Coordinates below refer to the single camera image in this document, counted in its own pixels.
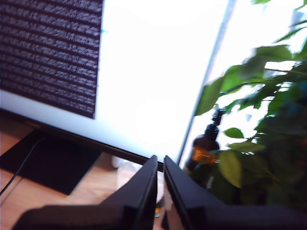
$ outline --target black plastic part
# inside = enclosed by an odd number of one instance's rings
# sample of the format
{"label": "black plastic part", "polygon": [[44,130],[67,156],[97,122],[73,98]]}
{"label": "black plastic part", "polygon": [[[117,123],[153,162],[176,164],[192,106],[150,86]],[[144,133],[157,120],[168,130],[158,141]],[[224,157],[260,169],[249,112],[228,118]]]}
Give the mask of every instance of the black plastic part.
{"label": "black plastic part", "polygon": [[0,156],[0,168],[15,173],[32,146],[42,138],[45,140],[33,149],[19,175],[70,195],[100,151],[35,130]]}
{"label": "black plastic part", "polygon": [[214,114],[213,114],[213,118],[212,121],[214,121],[214,124],[216,126],[219,126],[222,120],[222,116],[224,115],[225,110],[224,109],[217,109]]}
{"label": "black plastic part", "polygon": [[214,124],[209,124],[206,128],[206,131],[203,137],[208,140],[215,141],[218,134],[219,134],[218,127]]}
{"label": "black plastic part", "polygon": [[196,184],[168,156],[164,159],[164,179],[184,229],[209,229],[204,207],[225,204]]}
{"label": "black plastic part", "polygon": [[24,213],[13,230],[152,230],[157,157],[96,206],[46,206]]}
{"label": "black plastic part", "polygon": [[161,223],[161,227],[165,230],[170,230],[169,229],[169,225],[168,225],[168,219],[167,219],[167,214],[165,213],[164,216],[163,216],[163,220],[162,220],[162,223]]}

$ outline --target monitor bezel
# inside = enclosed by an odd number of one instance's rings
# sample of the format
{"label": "monitor bezel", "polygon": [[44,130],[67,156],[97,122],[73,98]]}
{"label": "monitor bezel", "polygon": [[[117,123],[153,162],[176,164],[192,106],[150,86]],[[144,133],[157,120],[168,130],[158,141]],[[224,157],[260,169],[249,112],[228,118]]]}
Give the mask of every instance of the monitor bezel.
{"label": "monitor bezel", "polygon": [[[93,139],[90,138],[86,138],[74,133],[71,133],[69,131],[60,129],[60,128],[56,128],[54,126],[50,126],[46,123],[31,119],[29,117],[26,116],[22,116],[16,113],[13,113],[11,111],[5,110],[3,108],[0,108],[0,117],[5,117],[20,123],[23,123],[27,126],[31,126],[35,129],[39,129],[40,131],[49,133],[50,135],[62,138],[62,139],[66,139],[66,140],[70,140],[73,142],[78,142],[81,145],[85,145],[88,146],[89,148],[93,148],[96,150],[99,150],[101,152],[106,152],[108,154],[111,154],[112,156],[116,156],[140,165],[144,165],[149,158],[141,156],[141,155],[137,155],[133,152],[129,152],[99,141],[95,141]],[[162,172],[163,171],[163,163],[158,162],[158,171]]]}

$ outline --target wooden desk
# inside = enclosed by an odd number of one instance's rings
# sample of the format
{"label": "wooden desk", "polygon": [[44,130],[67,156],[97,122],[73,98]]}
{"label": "wooden desk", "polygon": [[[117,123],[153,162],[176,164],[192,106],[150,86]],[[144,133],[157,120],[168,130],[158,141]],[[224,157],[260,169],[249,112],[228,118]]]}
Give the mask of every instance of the wooden desk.
{"label": "wooden desk", "polygon": [[[0,152],[5,153],[33,129],[8,119],[0,120]],[[13,176],[1,170],[1,189]],[[111,156],[102,153],[94,167],[69,196],[17,176],[1,196],[1,230],[10,230],[18,218],[31,208],[45,205],[99,204],[116,191],[117,171],[111,166]],[[162,218],[155,219],[154,229],[160,228]]]}

